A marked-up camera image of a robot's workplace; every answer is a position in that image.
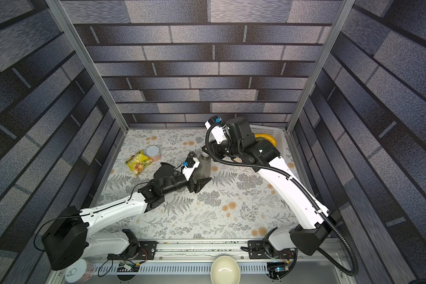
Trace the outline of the grey spray bottle front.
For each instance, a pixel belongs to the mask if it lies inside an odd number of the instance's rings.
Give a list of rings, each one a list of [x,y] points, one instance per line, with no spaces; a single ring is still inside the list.
[[[197,182],[199,179],[205,179],[211,177],[211,158],[204,152],[199,155],[195,155],[195,158],[200,163],[198,167],[194,170],[191,178],[194,182]]]

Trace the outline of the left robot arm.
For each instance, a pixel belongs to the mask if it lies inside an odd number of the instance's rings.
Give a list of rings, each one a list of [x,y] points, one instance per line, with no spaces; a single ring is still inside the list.
[[[137,184],[129,196],[98,207],[64,209],[50,221],[41,239],[50,267],[59,271],[79,259],[102,254],[134,258],[138,255],[138,239],[130,230],[123,229],[121,234],[111,237],[96,234],[125,218],[157,208],[165,202],[167,194],[184,190],[199,193],[211,180],[210,174],[210,167],[198,161],[182,163],[181,170],[162,163],[153,179]]]

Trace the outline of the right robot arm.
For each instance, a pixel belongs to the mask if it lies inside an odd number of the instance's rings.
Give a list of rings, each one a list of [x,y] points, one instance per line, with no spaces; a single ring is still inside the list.
[[[332,232],[338,213],[319,202],[293,175],[272,142],[256,137],[243,117],[223,122],[213,116],[205,122],[206,151],[214,161],[250,167],[266,179],[289,205],[298,225],[289,231],[292,244],[306,255],[313,255]]]

